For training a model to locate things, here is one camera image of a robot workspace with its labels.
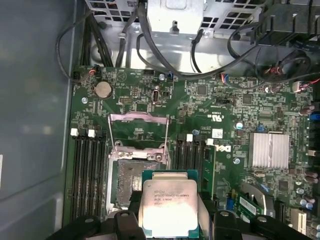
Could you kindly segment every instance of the small component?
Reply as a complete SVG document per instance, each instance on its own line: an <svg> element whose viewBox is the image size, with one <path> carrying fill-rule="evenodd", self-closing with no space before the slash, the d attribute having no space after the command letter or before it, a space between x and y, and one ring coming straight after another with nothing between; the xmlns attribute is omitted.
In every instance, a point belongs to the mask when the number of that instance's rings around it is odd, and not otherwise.
<svg viewBox="0 0 320 240"><path fill-rule="evenodd" d="M200 131L197 130L197 129L193 129L193 130L192 130L192 134L193 134L194 136L198 136L198 135L200 134Z"/></svg>
<svg viewBox="0 0 320 240"><path fill-rule="evenodd" d="M170 92L168 92L168 91L164 91L164 92L162 93L162 96L163 96L164 98L168 98L169 95L170 95Z"/></svg>
<svg viewBox="0 0 320 240"><path fill-rule="evenodd" d="M311 114L309 116L310 121L319 121L320 120L320 114Z"/></svg>
<svg viewBox="0 0 320 240"><path fill-rule="evenodd" d="M297 196L294 201L295 203L301 205L302 207L305 207L307 204L307 201L300 196Z"/></svg>
<svg viewBox="0 0 320 240"><path fill-rule="evenodd" d="M200 96L206 96L207 95L207 86L199 85L196 89L196 94L200 95Z"/></svg>
<svg viewBox="0 0 320 240"><path fill-rule="evenodd" d="M284 86L282 84L273 84L270 88L270 92L273 94L277 94Z"/></svg>
<svg viewBox="0 0 320 240"><path fill-rule="evenodd" d="M316 200L310 195L305 194L302 197L304 200L308 201L311 204L314 204L316 202Z"/></svg>
<svg viewBox="0 0 320 240"><path fill-rule="evenodd" d="M187 134L187 135L186 135L186 141L187 141L187 142L190 142L190 143L191 143L191 142L193 141L193 139L194 139L194 136L193 136L192 134Z"/></svg>
<svg viewBox="0 0 320 240"><path fill-rule="evenodd" d="M96 131L94 129L89 129L88 137L89 138L95 138L96 137Z"/></svg>
<svg viewBox="0 0 320 240"><path fill-rule="evenodd" d="M250 133L248 165L258 168L287 169L289 164L289 135Z"/></svg>
<svg viewBox="0 0 320 240"><path fill-rule="evenodd" d="M237 122L233 127L234 129L241 130L243 129L244 124L242 122Z"/></svg>
<svg viewBox="0 0 320 240"><path fill-rule="evenodd" d="M315 106L314 105L304 105L301 107L301 109L299 110L299 114L301 116L303 115L309 115L311 114L313 111L315 110Z"/></svg>
<svg viewBox="0 0 320 240"><path fill-rule="evenodd" d="M266 176L266 173L264 171L255 171L254 176L257 178L264 178Z"/></svg>
<svg viewBox="0 0 320 240"><path fill-rule="evenodd" d="M164 80L166 80L166 75L164 75L163 73L160 73L159 76L158 76L158 79L160 81L164 81Z"/></svg>
<svg viewBox="0 0 320 240"><path fill-rule="evenodd" d="M212 129L212 138L213 139L222 139L224 137L224 130L219 128Z"/></svg>
<svg viewBox="0 0 320 240"><path fill-rule="evenodd" d="M239 164L240 162L241 162L240 159L237 157L235 159L233 159L233 163L236 165Z"/></svg>
<svg viewBox="0 0 320 240"><path fill-rule="evenodd" d="M235 201L231 197L228 197L226 199L225 209L229 210L229 211L233 211L234 210L234 205L235 205Z"/></svg>
<svg viewBox="0 0 320 240"><path fill-rule="evenodd" d="M320 232L320 223L319 223L319 222L313 221L313 222L311 223L311 227L314 228L314 229L316 229L318 232Z"/></svg>
<svg viewBox="0 0 320 240"><path fill-rule="evenodd" d="M316 237L316 239L320 239L320 232L318 232L316 229L311 231L311 235Z"/></svg>
<svg viewBox="0 0 320 240"><path fill-rule="evenodd" d="M107 99L112 95L112 87L106 81L99 82L94 88L95 94L101 99Z"/></svg>
<svg viewBox="0 0 320 240"><path fill-rule="evenodd" d="M306 235L307 228L307 214L303 211L295 208L291 208L291 217L290 222L292 227L297 230L299 233Z"/></svg>
<svg viewBox="0 0 320 240"><path fill-rule="evenodd" d="M316 173L315 171L305 171L304 174L308 177L311 178L317 178L318 177L318 173Z"/></svg>
<svg viewBox="0 0 320 240"><path fill-rule="evenodd" d="M208 138L205 141L205 143L206 143L207 146L213 146L214 145L214 140L212 138Z"/></svg>
<svg viewBox="0 0 320 240"><path fill-rule="evenodd" d="M305 208L308 209L308 210L312 210L314 208L314 205L311 203L311 202L308 202L306 205L305 205Z"/></svg>
<svg viewBox="0 0 320 240"><path fill-rule="evenodd" d="M243 94L242 103L251 105L251 103L252 103L252 95L251 94Z"/></svg>
<svg viewBox="0 0 320 240"><path fill-rule="evenodd" d="M287 181L279 181L279 191L288 191L289 185Z"/></svg>
<svg viewBox="0 0 320 240"><path fill-rule="evenodd" d="M306 176L304 179L310 184L317 184L319 182L318 178L313 178L309 176Z"/></svg>
<svg viewBox="0 0 320 240"><path fill-rule="evenodd" d="M70 135L73 136L73 137L78 137L79 136L78 129L77 128L71 128Z"/></svg>
<svg viewBox="0 0 320 240"><path fill-rule="evenodd" d="M129 97L120 97L119 103L120 104L132 104L133 100L132 100L132 98L129 98Z"/></svg>
<svg viewBox="0 0 320 240"><path fill-rule="evenodd" d="M295 81L293 84L292 84L292 92L294 93L299 93L301 92L301 88L300 88L300 85L301 85L301 82L300 81Z"/></svg>
<svg viewBox="0 0 320 240"><path fill-rule="evenodd" d="M296 192L297 194L302 195L302 194L305 193L305 190L304 190L303 188L301 188L301 187L298 187L298 188L295 190L295 192Z"/></svg>
<svg viewBox="0 0 320 240"><path fill-rule="evenodd" d="M275 219L282 223L286 222L287 210L286 203L281 200L276 200L274 202Z"/></svg>
<svg viewBox="0 0 320 240"><path fill-rule="evenodd" d="M296 103L296 102L291 102L291 108L292 109L295 109L295 108L297 108L298 107L298 103Z"/></svg>
<svg viewBox="0 0 320 240"><path fill-rule="evenodd" d="M185 116L186 114L187 114L187 112L184 111L184 110L180 110L180 111L179 111L179 115L180 115L180 116Z"/></svg>
<svg viewBox="0 0 320 240"><path fill-rule="evenodd" d="M156 104L159 102L159 91L158 90L153 90L152 92L152 103Z"/></svg>

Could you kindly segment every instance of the green circuit board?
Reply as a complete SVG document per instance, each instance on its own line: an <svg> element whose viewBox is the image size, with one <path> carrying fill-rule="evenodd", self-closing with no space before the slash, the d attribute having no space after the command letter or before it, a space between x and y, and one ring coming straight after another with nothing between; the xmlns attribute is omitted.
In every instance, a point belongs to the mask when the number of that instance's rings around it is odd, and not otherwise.
<svg viewBox="0 0 320 240"><path fill-rule="evenodd" d="M77 74L84 76L90 69L89 66L80 66ZM112 87L107 99L100 99L95 93L95 86L101 81L108 82ZM241 87L257 84L253 77L229 76L228 81ZM307 116L299 115L299 109L310 102L312 88L292 93L291 86L284 85L280 92L271 93L271 87L265 85L255 90L240 90L225 86L219 76L186 81L170 75L165 80L159 80L159 73L152 70L101 68L98 75L73 87L70 128L101 131L104 148L101 147L99 154L106 156L100 159L107 162L112 148L109 114L146 112L154 117L166 117L169 119L167 147L171 168L174 169L178 156L183 158L186 154L182 152L179 155L177 152L179 136L199 136L205 143L202 148L205 153L198 156L203 160L202 169L198 169L202 172L201 190L215 194L220 199L221 208L226 207L228 194L232 190L237 191L242 182L262 184L287 206L296 206L295 190L302 188L307 191L310 188L303 180L304 167L308 165L309 121ZM241 123L243 128L237 129L237 123ZM257 132L289 135L288 167L276 169L249 165L250 133ZM121 140L126 146L158 148L164 142L165 126L122 121L112 125L112 133L115 140ZM207 145L208 139L213 140L213 144ZM72 203L75 192L80 188L88 188L89 184L75 182L75 148L75 139L71 137L64 224L72 219L74 208L81 206L81 201ZM101 171L97 172L96 165L89 168L92 176L102 176L102 182L99 183L101 201L97 202L94 209L99 208L99 214L104 216L103 195L107 186L103 179L107 171L102 163L102 170L100 168Z"/></svg>

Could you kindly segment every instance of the heatsink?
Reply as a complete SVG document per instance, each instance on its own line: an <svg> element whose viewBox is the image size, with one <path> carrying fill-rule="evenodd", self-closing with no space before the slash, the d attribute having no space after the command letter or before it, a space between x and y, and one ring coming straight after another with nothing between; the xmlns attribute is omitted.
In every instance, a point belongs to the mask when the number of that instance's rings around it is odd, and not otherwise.
<svg viewBox="0 0 320 240"><path fill-rule="evenodd" d="M256 168L287 169L289 143L289 135L251 133L248 165Z"/></svg>

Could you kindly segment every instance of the wire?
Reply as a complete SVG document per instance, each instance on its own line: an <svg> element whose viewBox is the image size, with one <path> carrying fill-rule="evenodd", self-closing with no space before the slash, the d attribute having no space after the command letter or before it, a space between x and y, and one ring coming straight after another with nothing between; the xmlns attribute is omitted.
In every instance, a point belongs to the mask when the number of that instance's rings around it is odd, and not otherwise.
<svg viewBox="0 0 320 240"><path fill-rule="evenodd" d="M196 46L197 44L200 42L201 38L202 38L202 35L204 33L204 30L203 29L200 29L195 37L194 40L192 40L191 44L191 60L192 60L192 64L195 68L195 70L198 72L198 73L202 73L200 68L198 67L198 64L196 62L196 57L195 57L195 54L196 54Z"/></svg>
<svg viewBox="0 0 320 240"><path fill-rule="evenodd" d="M60 54L60 43L61 43L61 39L64 37L64 35L69 32L71 29L75 28L76 26L78 26L79 24L81 24L86 18L88 18L90 15L92 15L93 12L89 11L87 12L82 18L80 18L79 20L75 21L71 26L67 27L65 30L63 30L57 37L56 39L56 43L55 43L55 53L56 53L56 57L57 57L57 61L59 64L59 67L61 69L61 72L63 73L63 75L68 78L69 81L73 82L73 83L81 83L81 81L83 81L83 79L79 79L79 80L75 80L73 79L71 76L69 76L69 74L67 73L62 60L61 60L61 54Z"/></svg>
<svg viewBox="0 0 320 240"><path fill-rule="evenodd" d="M234 61L226 64L225 66L222 66L218 69L206 72L206 73L202 73L202 74L196 74L196 75L183 75L181 74L179 71L177 71L165 58L164 56L161 54L161 52L158 50L157 46L155 45L155 42L153 41L152 37L151 37L151 33L150 33L150 28L149 28L149 24L148 24L148 20L147 20L147 15L146 15L146 10L145 10L145 3L141 3L140 6L138 7L138 18L139 18L139 22L140 22L140 26L143 32L143 36L147 42L147 44L149 45L152 53L155 55L155 57L160 61L160 63L163 64L163 66L165 68L167 68L170 72L172 72L174 75L176 75L178 78L182 78L185 80L198 80L198 79L202 79L202 78L206 78L212 75L216 75L216 74L220 74L230 68L232 68L233 66L235 66L236 64L238 64L241 60L243 60L244 58L246 58L249 54L252 53L252 51L254 49L257 48L257 46L254 46L253 48L249 49L248 51L246 51L244 54L242 54L239 58L235 59Z"/></svg>
<svg viewBox="0 0 320 240"><path fill-rule="evenodd" d="M98 47L101 59L104 59L104 66L105 67L114 67L113 63L112 63L112 59L109 53L109 49L107 47L107 44L105 42L104 37L101 34L101 31L99 29L99 25L97 23L97 20L95 19L95 17L93 15L90 15L89 18L89 23L91 26L91 31L93 34L93 37L95 39L96 45Z"/></svg>
<svg viewBox="0 0 320 240"><path fill-rule="evenodd" d="M128 21L124 25L124 27L122 29L122 32L121 32L122 34L126 35L128 33L129 27L131 26L131 24L134 23L134 21L137 18L137 15L138 15L137 9L135 9L133 11L131 17L128 19ZM118 53L118 56L116 57L116 60L115 60L115 67L116 68L121 67L121 63L123 61L124 54L125 54L125 47L126 47L126 39L125 38L121 38L120 39L120 45L119 45L119 53Z"/></svg>
<svg viewBox="0 0 320 240"><path fill-rule="evenodd" d="M231 45L231 40L233 39L233 37L239 33L240 31L242 30L245 30L245 29L252 29L252 28L255 28L257 27L259 24L258 23L250 23L250 24L247 24L247 25L243 25L241 27L239 27L237 30L235 30L229 37L228 41L227 41L227 44L226 44L226 47L228 49L228 52L229 54L231 55L231 57L233 57L234 59L237 59L240 55L236 53L236 51L233 49L232 45ZM247 59L243 59L242 62L248 64L250 67L252 67L253 69L255 68L255 65L247 60Z"/></svg>

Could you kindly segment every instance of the black memory slot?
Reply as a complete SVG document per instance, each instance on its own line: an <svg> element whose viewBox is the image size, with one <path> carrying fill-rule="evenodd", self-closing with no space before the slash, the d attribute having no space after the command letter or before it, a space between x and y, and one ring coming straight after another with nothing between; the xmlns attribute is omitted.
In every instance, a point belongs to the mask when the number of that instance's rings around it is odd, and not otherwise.
<svg viewBox="0 0 320 240"><path fill-rule="evenodd" d="M97 141L93 140L91 144L91 162L89 165L89 194L88 194L88 215L93 215L94 209L94 193L95 193L95 170L96 170L96 159L97 159Z"/></svg>
<svg viewBox="0 0 320 240"><path fill-rule="evenodd" d="M86 183L87 183L87 169L88 169L88 155L89 155L89 139L83 140L84 146L81 155L81 184L80 184L80 203L79 203L79 215L83 216L85 212L86 202Z"/></svg>
<svg viewBox="0 0 320 240"><path fill-rule="evenodd" d="M205 148L206 143L205 141L200 141L199 146L199 154L196 160L196 167L195 169L198 170L198 185L202 185L202 178L203 178L203 169L204 169L204 161L205 161Z"/></svg>
<svg viewBox="0 0 320 240"><path fill-rule="evenodd" d="M181 140L177 140L175 145L175 159L174 159L173 169L179 169L181 158L182 158L182 149L183 149L183 142Z"/></svg>
<svg viewBox="0 0 320 240"><path fill-rule="evenodd" d="M74 156L73 156L73 179L72 179L72 198L71 198L71 216L74 220L77 216L77 196L78 196L78 180L79 180L79 159L82 141L80 138L75 139Z"/></svg>
<svg viewBox="0 0 320 240"><path fill-rule="evenodd" d="M187 170L189 158L192 157L192 154L191 154L192 146L190 142L184 142L182 146L183 146L183 156L180 161L181 167L179 167L179 169Z"/></svg>

